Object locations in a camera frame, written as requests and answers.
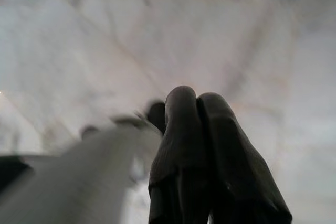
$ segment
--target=glove finger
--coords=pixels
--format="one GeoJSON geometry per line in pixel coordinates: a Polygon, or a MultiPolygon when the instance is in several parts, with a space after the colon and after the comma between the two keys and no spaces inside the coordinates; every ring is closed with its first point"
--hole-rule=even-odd
{"type": "Polygon", "coordinates": [[[234,202],[261,202],[269,217],[291,215],[268,166],[251,145],[227,102],[218,94],[206,93],[198,108],[213,152],[219,190],[226,190],[234,202]]]}
{"type": "Polygon", "coordinates": [[[165,104],[162,101],[153,102],[146,115],[147,120],[157,127],[162,134],[166,131],[165,124],[165,104]]]}
{"type": "Polygon", "coordinates": [[[207,159],[193,89],[181,86],[171,91],[165,103],[165,122],[166,131],[152,164],[149,185],[150,194],[153,191],[161,199],[151,200],[150,223],[163,216],[170,223],[206,223],[207,159]]]}

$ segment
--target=dark object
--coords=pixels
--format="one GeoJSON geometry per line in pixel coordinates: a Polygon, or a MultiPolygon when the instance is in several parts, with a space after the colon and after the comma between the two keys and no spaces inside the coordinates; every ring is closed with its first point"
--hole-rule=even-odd
{"type": "Polygon", "coordinates": [[[169,95],[166,130],[153,162],[150,224],[291,223],[268,166],[218,94],[196,98],[189,87],[169,95]]]}
{"type": "Polygon", "coordinates": [[[0,157],[0,194],[28,169],[17,156],[0,157]]]}
{"type": "Polygon", "coordinates": [[[150,106],[150,109],[147,113],[148,121],[154,124],[162,132],[162,134],[166,130],[166,123],[164,120],[164,111],[165,111],[164,102],[156,101],[156,102],[153,102],[153,104],[150,106]]]}

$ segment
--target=dark glove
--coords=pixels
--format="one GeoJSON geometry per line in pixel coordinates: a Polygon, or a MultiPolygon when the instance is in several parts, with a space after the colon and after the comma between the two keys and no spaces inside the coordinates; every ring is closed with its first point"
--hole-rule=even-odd
{"type": "Polygon", "coordinates": [[[161,129],[163,117],[150,175],[150,224],[207,223],[209,215],[215,224],[291,223],[267,164],[220,95],[196,98],[190,87],[178,87],[165,115],[161,109],[148,116],[161,129]]]}

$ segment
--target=marble surface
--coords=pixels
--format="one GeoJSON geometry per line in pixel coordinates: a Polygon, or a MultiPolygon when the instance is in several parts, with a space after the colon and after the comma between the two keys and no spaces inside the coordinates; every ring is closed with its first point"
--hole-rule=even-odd
{"type": "MultiPolygon", "coordinates": [[[[58,154],[186,84],[230,103],[293,223],[336,222],[336,0],[0,0],[0,17],[2,154],[58,154]]],[[[125,223],[146,223],[146,194],[125,223]]]]}

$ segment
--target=blurry object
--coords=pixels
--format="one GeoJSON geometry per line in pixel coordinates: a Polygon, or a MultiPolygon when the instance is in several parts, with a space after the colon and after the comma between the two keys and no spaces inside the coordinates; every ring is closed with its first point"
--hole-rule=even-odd
{"type": "Polygon", "coordinates": [[[144,162],[141,158],[135,156],[131,165],[130,178],[134,182],[139,182],[145,179],[145,176],[146,172],[144,162]]]}
{"type": "Polygon", "coordinates": [[[134,157],[149,171],[160,143],[151,125],[119,124],[89,136],[2,197],[0,223],[119,223],[134,157]]]}

